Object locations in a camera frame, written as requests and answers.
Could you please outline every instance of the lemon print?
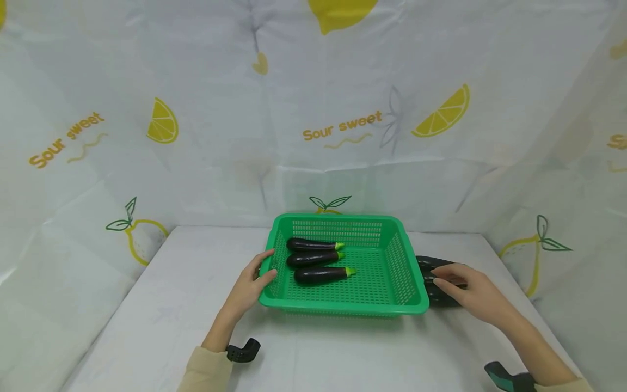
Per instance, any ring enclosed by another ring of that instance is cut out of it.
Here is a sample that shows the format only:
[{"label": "lemon print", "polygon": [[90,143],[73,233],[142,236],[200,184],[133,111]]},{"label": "lemon print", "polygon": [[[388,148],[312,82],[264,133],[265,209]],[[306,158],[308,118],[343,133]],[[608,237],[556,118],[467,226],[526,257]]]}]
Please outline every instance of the lemon print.
[{"label": "lemon print", "polygon": [[150,219],[137,219],[133,223],[136,201],[137,197],[134,197],[126,204],[127,219],[113,221],[107,225],[106,229],[126,233],[130,254],[141,265],[148,265],[165,242],[168,232],[162,224]]},{"label": "lemon print", "polygon": [[0,0],[0,29],[4,26],[4,20],[6,19],[6,1]]},{"label": "lemon print", "polygon": [[431,137],[441,134],[461,120],[469,103],[470,90],[468,85],[464,83],[455,94],[451,95],[438,110],[431,113],[411,133],[416,137]]},{"label": "lemon print", "polygon": [[308,0],[308,2],[309,8],[318,18],[322,35],[359,23],[377,4],[377,0]]},{"label": "lemon print", "polygon": [[[521,287],[527,287],[525,294],[529,298],[535,294],[538,288],[542,250],[550,252],[572,250],[546,236],[549,231],[549,222],[544,216],[538,215],[536,217],[535,227],[536,234],[528,238],[511,241],[498,253],[498,256],[508,266],[518,284]],[[534,261],[532,271],[527,268],[527,265],[531,263],[531,259]]]},{"label": "lemon print", "polygon": [[172,110],[159,98],[155,97],[152,120],[146,136],[158,143],[171,143],[179,136],[179,123]]},{"label": "lemon print", "polygon": [[329,208],[333,208],[333,207],[339,207],[342,204],[346,203],[346,201],[348,199],[350,199],[352,196],[344,196],[343,198],[339,198],[339,199],[335,199],[333,200],[331,203],[329,204],[325,204],[322,200],[320,200],[319,198],[315,198],[315,197],[310,197],[309,200],[311,200],[315,205],[318,206],[318,211],[316,211],[315,213],[317,214],[338,214],[341,215],[341,212],[338,212],[334,209],[329,209]]},{"label": "lemon print", "polygon": [[266,75],[268,73],[268,59],[263,52],[257,53],[257,62],[253,64],[253,69],[259,75]]}]

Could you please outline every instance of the black eggplant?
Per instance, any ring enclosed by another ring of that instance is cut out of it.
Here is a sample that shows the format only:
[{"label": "black eggplant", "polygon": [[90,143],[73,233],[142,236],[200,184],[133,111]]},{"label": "black eggplant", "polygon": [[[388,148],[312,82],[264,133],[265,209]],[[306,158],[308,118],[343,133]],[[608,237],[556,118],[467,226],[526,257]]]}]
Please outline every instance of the black eggplant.
[{"label": "black eggplant", "polygon": [[341,242],[324,242],[304,240],[303,238],[290,238],[287,240],[287,248],[294,252],[313,252],[315,250],[340,250],[344,246]]},{"label": "black eggplant", "polygon": [[342,280],[357,271],[350,267],[310,267],[294,271],[294,280],[303,284],[327,283]]},{"label": "black eggplant", "polygon": [[294,253],[287,258],[287,265],[293,268],[313,267],[336,262],[344,257],[342,252],[321,250],[317,252]]}]

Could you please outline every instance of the yellow squiggle line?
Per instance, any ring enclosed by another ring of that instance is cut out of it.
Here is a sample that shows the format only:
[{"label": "yellow squiggle line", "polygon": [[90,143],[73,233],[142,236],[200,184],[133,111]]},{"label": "yellow squiggle line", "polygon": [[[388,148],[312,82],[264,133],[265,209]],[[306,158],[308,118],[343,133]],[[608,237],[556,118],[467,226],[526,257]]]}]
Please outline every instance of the yellow squiggle line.
[{"label": "yellow squiggle line", "polygon": [[364,140],[367,136],[372,136],[372,134],[370,134],[370,133],[364,134],[362,137],[360,137],[360,138],[359,138],[359,139],[357,139],[357,140],[352,140],[352,139],[346,138],[346,139],[342,140],[342,141],[340,142],[340,144],[338,144],[337,146],[332,146],[332,145],[330,145],[330,144],[326,144],[326,145],[324,146],[324,148],[326,148],[326,149],[334,149],[334,150],[335,150],[335,149],[340,148],[340,146],[341,146],[344,142],[351,142],[351,143],[353,143],[353,144],[357,144],[357,143],[359,143],[360,141]]},{"label": "yellow squiggle line", "polygon": [[619,169],[615,169],[612,161],[608,161],[608,169],[612,173],[621,173],[621,172],[627,171],[627,167],[621,167]]},{"label": "yellow squiggle line", "polygon": [[80,156],[78,156],[76,158],[69,158],[68,159],[68,163],[74,162],[74,161],[80,161],[81,159],[83,159],[87,155],[87,147],[93,147],[93,146],[97,145],[98,143],[100,143],[100,139],[102,139],[103,136],[108,136],[108,134],[105,134],[105,133],[99,134],[98,136],[96,136],[96,141],[95,142],[93,142],[93,143],[85,143],[83,145],[83,152],[80,154]]}]

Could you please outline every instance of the human hand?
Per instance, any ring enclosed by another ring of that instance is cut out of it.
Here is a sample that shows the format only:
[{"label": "human hand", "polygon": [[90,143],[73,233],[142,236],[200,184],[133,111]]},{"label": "human hand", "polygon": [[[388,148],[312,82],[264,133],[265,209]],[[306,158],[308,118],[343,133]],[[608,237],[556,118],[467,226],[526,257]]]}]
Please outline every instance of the human hand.
[{"label": "human hand", "polygon": [[[431,271],[433,283],[453,297],[477,319],[503,330],[522,316],[484,273],[468,265],[452,263]],[[453,283],[466,283],[466,290]]]},{"label": "human hand", "polygon": [[222,311],[239,320],[244,313],[253,307],[259,299],[259,295],[264,287],[266,287],[277,275],[277,270],[270,270],[259,276],[259,267],[261,262],[274,254],[274,249],[259,253],[253,257],[253,260],[242,270],[240,277],[237,279],[231,293],[226,298],[226,302],[222,306]]}]

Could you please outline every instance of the white table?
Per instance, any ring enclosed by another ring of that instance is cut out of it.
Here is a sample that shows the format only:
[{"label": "white table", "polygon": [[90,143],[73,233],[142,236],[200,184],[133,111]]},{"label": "white table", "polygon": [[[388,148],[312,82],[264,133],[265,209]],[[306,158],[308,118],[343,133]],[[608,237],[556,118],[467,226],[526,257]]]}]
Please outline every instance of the white table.
[{"label": "white table", "polygon": [[[268,229],[176,228],[64,387],[69,392],[175,391],[241,269]],[[577,371],[481,235],[409,233],[416,254],[485,272]],[[257,305],[232,344],[261,342],[236,364],[230,391],[496,391],[483,366],[524,371],[508,340],[463,309],[393,320],[285,314]]]}]

